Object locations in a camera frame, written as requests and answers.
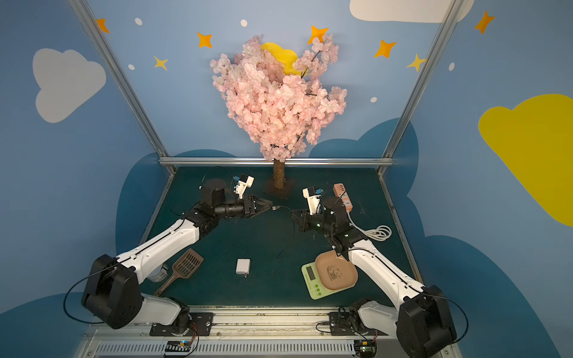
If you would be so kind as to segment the orange power strip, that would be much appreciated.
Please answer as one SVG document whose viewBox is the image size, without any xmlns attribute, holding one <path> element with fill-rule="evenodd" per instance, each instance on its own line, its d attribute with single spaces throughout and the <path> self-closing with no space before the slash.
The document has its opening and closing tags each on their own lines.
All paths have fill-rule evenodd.
<svg viewBox="0 0 573 358">
<path fill-rule="evenodd" d="M 347 193 L 346 187 L 343 183 L 335 183 L 333 185 L 333 191 L 336 197 L 340 198 L 346 207 L 346 212 L 350 213 L 353 210 L 352 201 L 349 198 L 349 194 Z"/>
</svg>

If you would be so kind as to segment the white charger adapter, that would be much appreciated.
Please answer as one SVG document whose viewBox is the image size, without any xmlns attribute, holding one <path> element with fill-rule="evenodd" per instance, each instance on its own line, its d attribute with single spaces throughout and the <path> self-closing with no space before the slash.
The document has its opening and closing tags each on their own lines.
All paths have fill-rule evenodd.
<svg viewBox="0 0 573 358">
<path fill-rule="evenodd" d="M 236 274 L 248 277 L 250 273 L 251 260 L 247 258 L 240 258 L 237 260 Z"/>
</svg>

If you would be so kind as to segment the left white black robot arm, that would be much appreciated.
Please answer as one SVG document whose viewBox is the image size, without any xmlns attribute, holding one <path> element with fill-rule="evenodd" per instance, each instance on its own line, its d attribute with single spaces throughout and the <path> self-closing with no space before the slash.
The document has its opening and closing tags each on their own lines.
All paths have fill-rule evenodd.
<svg viewBox="0 0 573 358">
<path fill-rule="evenodd" d="M 222 219 L 250 219 L 270 210 L 273 203 L 246 194 L 254 179 L 241 177 L 234 190 L 222 179 L 200 187 L 201 198 L 165 231 L 115 257 L 97 258 L 87 277 L 81 305 L 113 329 L 129 324 L 159 324 L 182 335 L 190 329 L 189 310 L 174 299 L 146 295 L 140 285 L 181 250 L 213 231 Z"/>
</svg>

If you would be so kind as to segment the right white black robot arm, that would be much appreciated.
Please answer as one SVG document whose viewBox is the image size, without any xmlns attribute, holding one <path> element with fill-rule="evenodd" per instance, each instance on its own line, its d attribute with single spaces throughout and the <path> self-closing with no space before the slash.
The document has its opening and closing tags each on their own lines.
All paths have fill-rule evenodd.
<svg viewBox="0 0 573 358">
<path fill-rule="evenodd" d="M 354 224 L 340 198 L 317 201 L 291 214 L 302 232 L 317 231 L 334 251 L 367 274 L 391 300 L 387 307 L 365 301 L 356 308 L 365 328 L 394 337 L 409 357 L 432 357 L 458 341 L 452 301 L 437 286 L 424 286 L 386 258 Z"/>
</svg>

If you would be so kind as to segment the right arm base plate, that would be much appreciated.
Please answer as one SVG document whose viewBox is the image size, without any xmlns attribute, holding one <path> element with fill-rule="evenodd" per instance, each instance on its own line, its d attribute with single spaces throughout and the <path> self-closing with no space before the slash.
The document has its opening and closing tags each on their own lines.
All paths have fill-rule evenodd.
<svg viewBox="0 0 573 358">
<path fill-rule="evenodd" d="M 365 337 L 382 336 L 386 334 L 375 329 L 366 328 L 347 312 L 328 313 L 328 330 L 332 336 L 364 335 Z"/>
</svg>

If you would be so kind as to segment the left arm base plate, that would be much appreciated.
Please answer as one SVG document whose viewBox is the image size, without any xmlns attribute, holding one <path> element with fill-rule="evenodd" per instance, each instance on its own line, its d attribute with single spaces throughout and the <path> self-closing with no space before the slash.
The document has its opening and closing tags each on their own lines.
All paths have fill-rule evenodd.
<svg viewBox="0 0 573 358">
<path fill-rule="evenodd" d="M 213 326 L 213 313 L 181 313 L 170 325 L 154 323 L 151 337 L 208 337 Z"/>
</svg>

